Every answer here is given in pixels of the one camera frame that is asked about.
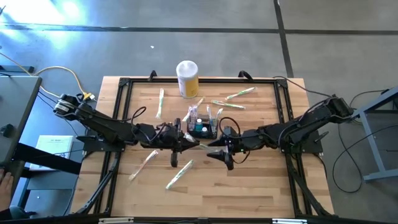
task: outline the white container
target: white container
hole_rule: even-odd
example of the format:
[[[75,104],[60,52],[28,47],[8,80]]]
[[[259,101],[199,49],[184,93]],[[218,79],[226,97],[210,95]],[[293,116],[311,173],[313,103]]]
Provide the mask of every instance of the white container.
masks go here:
[[[199,90],[198,65],[195,62],[185,60],[177,65],[175,71],[177,72],[182,97],[195,97]]]

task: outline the yellow cable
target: yellow cable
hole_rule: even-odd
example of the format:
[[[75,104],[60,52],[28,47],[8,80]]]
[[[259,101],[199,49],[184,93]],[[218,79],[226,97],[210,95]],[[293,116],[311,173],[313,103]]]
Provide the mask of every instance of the yellow cable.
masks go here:
[[[43,68],[43,69],[41,69],[40,71],[36,72],[35,74],[31,74],[31,73],[29,73],[26,69],[24,69],[24,67],[22,67],[22,65],[18,64],[16,61],[14,61],[13,59],[11,59],[11,58],[8,57],[7,55],[5,55],[5,54],[3,54],[3,53],[1,53],[1,52],[0,52],[0,54],[1,54],[2,56],[6,57],[8,60],[14,62],[19,68],[21,68],[24,72],[26,72],[26,74],[28,74],[28,75],[30,75],[30,76],[33,76],[33,77],[37,77],[37,76],[39,76],[42,72],[44,72],[44,71],[46,71],[46,70],[49,70],[49,69],[53,69],[53,68],[61,68],[61,69],[64,69],[64,70],[66,70],[66,71],[72,73],[72,75],[75,77],[75,79],[76,79],[76,81],[77,81],[77,85],[79,86],[80,91],[83,93],[83,99],[85,100],[85,99],[87,99],[88,97],[91,96],[91,93],[86,93],[86,92],[83,91],[83,88],[81,87],[80,81],[79,81],[79,79],[78,79],[76,73],[73,72],[72,70],[70,70],[69,68],[65,68],[65,67],[62,67],[62,66],[51,66],[51,67]],[[58,95],[56,95],[56,94],[54,94],[54,93],[52,93],[52,92],[46,90],[42,85],[40,86],[40,88],[41,88],[44,92],[48,93],[49,95],[55,96],[55,97],[57,97],[57,98],[60,98],[60,97],[61,97],[61,96],[58,96]]]

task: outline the gray floor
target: gray floor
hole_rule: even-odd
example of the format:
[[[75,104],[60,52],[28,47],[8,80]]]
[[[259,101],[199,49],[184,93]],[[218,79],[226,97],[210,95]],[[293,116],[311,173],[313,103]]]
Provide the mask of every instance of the gray floor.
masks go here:
[[[61,24],[98,27],[196,27],[277,29],[272,0],[102,0],[41,1],[18,4],[11,1],[0,19],[9,24]],[[316,30],[397,30],[398,2],[395,0],[280,0],[286,29]],[[305,79],[306,87],[336,93],[348,101],[355,94],[379,90],[398,83],[397,35],[287,35],[294,77]],[[235,77],[240,70],[254,77],[286,76],[279,34],[227,34],[183,32],[78,32],[40,30],[0,30],[2,52],[24,65],[44,68],[66,66],[77,72],[83,88],[98,95],[105,75],[175,75],[181,60],[194,60],[201,76]],[[1,64],[10,64],[0,58]],[[44,86],[58,94],[78,93],[70,74],[54,70],[43,74]],[[322,97],[308,94],[311,103]],[[354,102],[363,105],[376,94]],[[84,129],[73,126],[79,133]],[[331,167],[343,150],[337,127],[322,128],[329,135],[322,140],[324,160]],[[347,145],[364,136],[353,124],[341,126]],[[21,141],[35,145],[40,134],[73,134],[64,121],[52,116],[50,108],[37,100]],[[377,167],[366,141],[352,150],[363,174]],[[391,161],[398,153],[390,152]],[[339,191],[329,178],[335,213],[341,217],[398,222],[398,178],[364,184],[355,194]],[[336,181],[345,189],[355,189],[358,173],[348,159],[339,161]],[[60,206],[65,190],[39,192],[48,208]],[[28,210],[34,210],[35,198]],[[50,212],[40,210],[41,216]]]

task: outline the wooden table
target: wooden table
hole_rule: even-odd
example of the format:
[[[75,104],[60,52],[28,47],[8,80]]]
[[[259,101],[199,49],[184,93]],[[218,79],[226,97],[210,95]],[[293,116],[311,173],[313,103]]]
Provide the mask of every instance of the wooden table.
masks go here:
[[[96,109],[109,116],[113,113],[119,78],[104,77],[99,93]],[[292,80],[304,86],[303,79]],[[248,83],[201,83],[199,94],[193,99],[183,99],[176,83],[135,83],[128,117],[131,117],[139,107],[146,106],[147,111],[134,119],[134,123],[156,125],[163,121],[172,122],[177,117],[183,118],[188,106],[196,104],[201,96],[206,96],[206,99],[198,110],[200,113],[205,113],[210,100],[223,100],[228,95],[253,86],[257,86],[258,89],[231,100],[237,105],[244,105],[246,110],[224,108],[222,116],[233,117],[242,130],[278,123],[273,87],[267,84]],[[155,119],[160,88],[165,90],[162,121]],[[290,83],[289,93],[294,116],[299,116],[308,108],[307,94]],[[220,106],[211,105],[213,114],[218,108]],[[178,168],[173,168],[170,166],[171,151],[165,150],[150,161],[135,180],[129,182],[129,175],[140,166],[151,151],[137,145],[128,146],[122,153],[111,214],[113,217],[294,216],[285,158],[278,150],[264,148],[252,151],[246,162],[235,164],[235,169],[231,171],[227,171],[223,162],[207,157],[206,151],[200,147],[179,154]],[[73,198],[72,212],[81,208],[97,187],[103,157],[104,153],[95,152],[83,161]],[[235,156],[235,159],[240,161],[243,157],[241,154]],[[193,168],[178,180],[172,189],[165,190],[167,183],[190,159],[195,160]],[[304,154],[302,159],[309,189],[324,208],[333,213],[322,164],[311,154]],[[297,194],[300,208],[304,211],[302,193],[298,191]],[[104,210],[107,196],[108,189],[105,189],[101,211]]]

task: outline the human hand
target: human hand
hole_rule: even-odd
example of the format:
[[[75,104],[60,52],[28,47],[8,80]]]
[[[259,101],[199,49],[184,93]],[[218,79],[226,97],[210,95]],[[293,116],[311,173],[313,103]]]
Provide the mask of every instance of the human hand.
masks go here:
[[[14,177],[10,172],[4,175],[4,169],[0,169],[0,211],[4,211],[10,207],[13,181]]]

